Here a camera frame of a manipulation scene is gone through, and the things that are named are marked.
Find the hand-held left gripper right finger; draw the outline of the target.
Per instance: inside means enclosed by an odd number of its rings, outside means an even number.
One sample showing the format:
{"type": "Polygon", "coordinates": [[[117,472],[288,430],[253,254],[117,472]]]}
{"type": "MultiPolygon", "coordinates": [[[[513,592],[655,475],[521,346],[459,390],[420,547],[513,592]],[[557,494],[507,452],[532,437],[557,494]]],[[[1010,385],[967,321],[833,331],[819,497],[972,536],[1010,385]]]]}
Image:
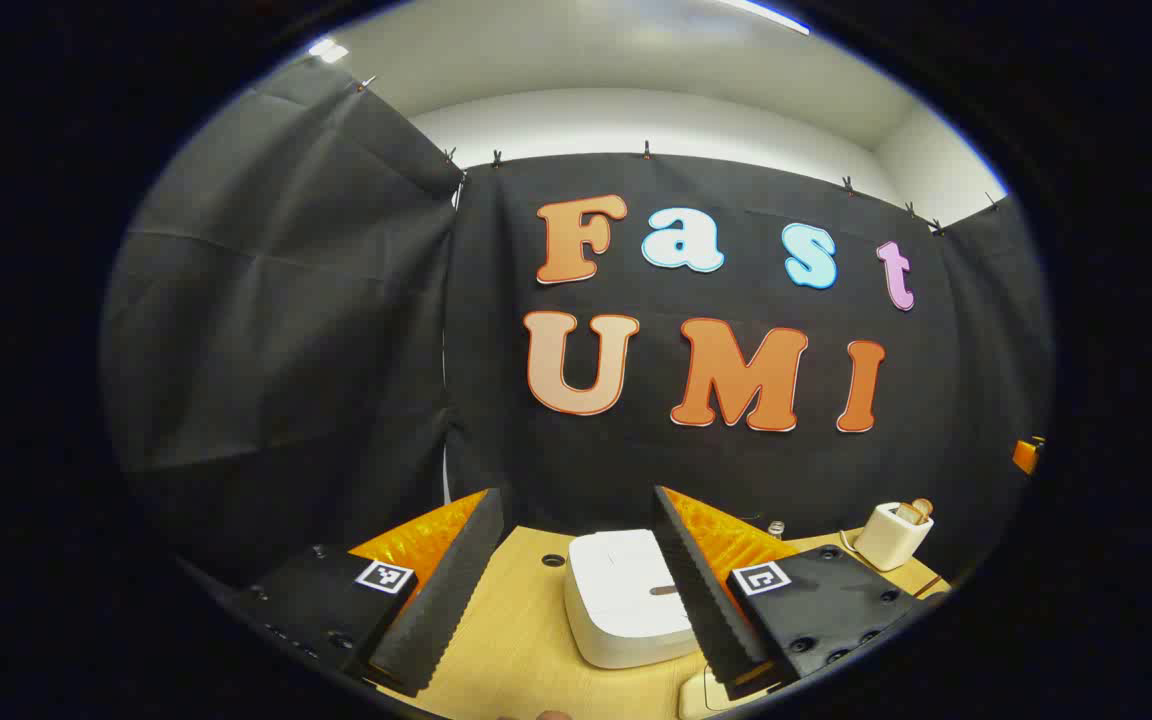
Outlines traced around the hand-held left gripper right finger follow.
{"type": "Polygon", "coordinates": [[[796,550],[675,488],[653,495],[655,541],[732,700],[803,682],[922,614],[838,544],[796,550]]]}

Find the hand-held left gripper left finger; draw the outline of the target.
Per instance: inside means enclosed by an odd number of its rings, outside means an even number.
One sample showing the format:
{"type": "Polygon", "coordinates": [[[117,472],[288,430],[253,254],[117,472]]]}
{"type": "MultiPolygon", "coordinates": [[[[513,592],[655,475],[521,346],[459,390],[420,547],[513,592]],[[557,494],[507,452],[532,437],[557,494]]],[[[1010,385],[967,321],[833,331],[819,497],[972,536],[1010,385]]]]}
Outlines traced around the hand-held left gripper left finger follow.
{"type": "Polygon", "coordinates": [[[353,550],[314,544],[236,596],[238,617],[355,682],[429,688],[505,529],[484,488],[353,550]]]}

